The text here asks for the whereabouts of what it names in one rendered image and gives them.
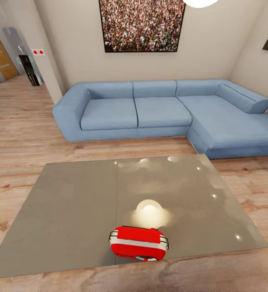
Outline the radio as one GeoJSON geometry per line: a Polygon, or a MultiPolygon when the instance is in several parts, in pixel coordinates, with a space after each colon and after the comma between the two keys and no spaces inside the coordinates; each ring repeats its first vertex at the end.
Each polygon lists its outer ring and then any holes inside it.
{"type": "Polygon", "coordinates": [[[160,261],[169,249],[166,237],[155,228],[117,227],[110,233],[108,241],[117,256],[147,262],[160,261]]]}

